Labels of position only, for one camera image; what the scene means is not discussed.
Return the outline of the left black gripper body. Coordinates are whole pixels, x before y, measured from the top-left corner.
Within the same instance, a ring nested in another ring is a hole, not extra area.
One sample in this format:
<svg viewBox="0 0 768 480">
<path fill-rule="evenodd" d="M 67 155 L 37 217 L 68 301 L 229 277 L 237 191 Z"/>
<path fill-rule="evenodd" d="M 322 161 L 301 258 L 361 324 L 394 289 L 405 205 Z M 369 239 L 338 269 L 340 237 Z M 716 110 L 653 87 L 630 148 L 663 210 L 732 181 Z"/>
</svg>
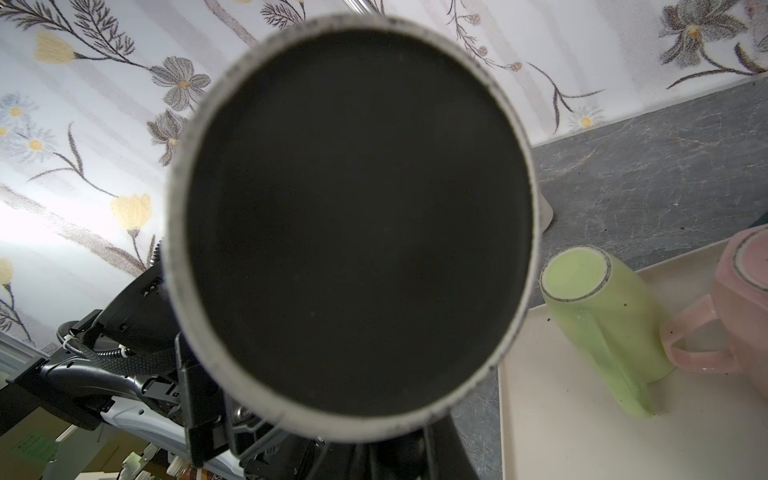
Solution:
<svg viewBox="0 0 768 480">
<path fill-rule="evenodd" d="M 233 400 L 179 334 L 174 341 L 182 421 L 189 459 L 242 479 L 308 479 L 324 442 L 282 430 Z"/>
</svg>

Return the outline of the white mug red inside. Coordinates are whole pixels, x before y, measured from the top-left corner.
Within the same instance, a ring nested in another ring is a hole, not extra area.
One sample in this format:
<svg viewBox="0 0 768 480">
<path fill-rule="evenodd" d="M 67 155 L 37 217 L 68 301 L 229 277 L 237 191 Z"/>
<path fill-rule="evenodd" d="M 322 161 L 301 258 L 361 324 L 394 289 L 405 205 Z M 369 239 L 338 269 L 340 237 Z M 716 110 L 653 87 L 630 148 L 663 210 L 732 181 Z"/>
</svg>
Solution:
<svg viewBox="0 0 768 480">
<path fill-rule="evenodd" d="M 538 218 L 539 231 L 544 233 L 553 222 L 554 211 L 550 203 L 542 194 L 538 195 Z"/>
</svg>

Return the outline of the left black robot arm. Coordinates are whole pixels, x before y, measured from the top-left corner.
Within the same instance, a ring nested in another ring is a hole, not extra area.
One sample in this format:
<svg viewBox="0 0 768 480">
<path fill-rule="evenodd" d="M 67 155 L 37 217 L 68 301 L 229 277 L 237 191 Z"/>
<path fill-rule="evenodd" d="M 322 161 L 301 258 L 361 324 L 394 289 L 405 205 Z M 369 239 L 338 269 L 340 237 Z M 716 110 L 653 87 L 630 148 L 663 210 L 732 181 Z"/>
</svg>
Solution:
<svg viewBox="0 0 768 480">
<path fill-rule="evenodd" d="M 178 325 L 158 250 L 105 309 L 57 337 L 11 382 L 75 426 L 110 423 L 224 478 L 306 479 L 320 457 L 321 441 L 277 429 L 209 376 Z"/>
</svg>

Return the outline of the black mug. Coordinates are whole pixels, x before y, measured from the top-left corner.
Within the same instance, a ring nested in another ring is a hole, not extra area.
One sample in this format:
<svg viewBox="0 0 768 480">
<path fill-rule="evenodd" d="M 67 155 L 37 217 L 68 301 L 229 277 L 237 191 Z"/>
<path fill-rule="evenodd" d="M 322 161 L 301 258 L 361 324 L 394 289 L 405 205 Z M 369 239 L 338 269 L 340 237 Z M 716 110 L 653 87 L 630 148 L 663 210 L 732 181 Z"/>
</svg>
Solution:
<svg viewBox="0 0 768 480">
<path fill-rule="evenodd" d="M 162 261 L 183 336 L 292 433 L 367 443 L 499 363 L 537 276 L 521 122 L 455 42 L 380 15 L 267 38 L 185 127 Z"/>
</svg>

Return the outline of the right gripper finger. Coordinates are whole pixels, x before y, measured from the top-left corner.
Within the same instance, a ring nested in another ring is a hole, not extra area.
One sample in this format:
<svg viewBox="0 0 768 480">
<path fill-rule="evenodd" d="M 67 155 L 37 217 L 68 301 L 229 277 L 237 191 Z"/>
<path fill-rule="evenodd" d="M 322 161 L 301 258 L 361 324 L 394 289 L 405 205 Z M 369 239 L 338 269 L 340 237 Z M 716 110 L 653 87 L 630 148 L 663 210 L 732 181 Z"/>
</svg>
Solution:
<svg viewBox="0 0 768 480">
<path fill-rule="evenodd" d="M 422 479 L 478 480 L 450 415 L 421 430 L 426 467 Z"/>
</svg>

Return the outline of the light green mug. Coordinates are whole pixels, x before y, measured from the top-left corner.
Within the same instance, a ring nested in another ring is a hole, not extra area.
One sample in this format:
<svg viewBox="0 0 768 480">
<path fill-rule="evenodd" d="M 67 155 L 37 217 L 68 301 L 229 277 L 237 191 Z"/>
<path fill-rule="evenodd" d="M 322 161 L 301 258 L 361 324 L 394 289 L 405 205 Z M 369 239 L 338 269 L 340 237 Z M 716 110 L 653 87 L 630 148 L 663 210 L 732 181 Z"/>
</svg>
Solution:
<svg viewBox="0 0 768 480">
<path fill-rule="evenodd" d="M 546 263 L 540 288 L 551 319 L 622 410 L 652 416 L 649 385 L 674 370 L 660 339 L 670 314 L 640 276 L 600 248 L 577 246 Z"/>
</svg>

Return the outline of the beige plastic tray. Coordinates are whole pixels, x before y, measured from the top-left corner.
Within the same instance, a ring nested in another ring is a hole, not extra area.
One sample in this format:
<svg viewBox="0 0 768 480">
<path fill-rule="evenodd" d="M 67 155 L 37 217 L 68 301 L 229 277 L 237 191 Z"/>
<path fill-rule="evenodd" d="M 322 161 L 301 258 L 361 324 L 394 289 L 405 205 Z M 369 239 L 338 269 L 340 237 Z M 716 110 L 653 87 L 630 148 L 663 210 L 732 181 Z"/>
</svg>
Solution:
<svg viewBox="0 0 768 480">
<path fill-rule="evenodd" d="M 633 270 L 666 307 L 667 321 L 712 291 L 717 263 L 731 239 Z M 713 321 L 676 346 L 721 350 L 727 346 L 725 329 Z M 674 366 L 649 389 L 655 413 L 626 414 L 591 361 L 551 319 L 544 301 L 528 312 L 499 370 L 505 477 L 766 477 L 767 395 L 745 374 L 692 373 Z"/>
</svg>

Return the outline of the pink mug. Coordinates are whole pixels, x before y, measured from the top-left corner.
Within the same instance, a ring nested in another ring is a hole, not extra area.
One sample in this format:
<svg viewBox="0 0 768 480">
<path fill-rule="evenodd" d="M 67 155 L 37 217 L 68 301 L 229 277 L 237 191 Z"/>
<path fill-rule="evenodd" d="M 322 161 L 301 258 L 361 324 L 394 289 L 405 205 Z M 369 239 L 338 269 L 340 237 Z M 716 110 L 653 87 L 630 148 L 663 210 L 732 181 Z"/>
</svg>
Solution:
<svg viewBox="0 0 768 480">
<path fill-rule="evenodd" d="M 722 323 L 727 346 L 690 352 L 676 346 L 699 328 Z M 714 274 L 712 291 L 660 328 L 663 349 L 677 368 L 692 373 L 743 373 L 767 395 L 767 227 L 736 234 Z"/>
</svg>

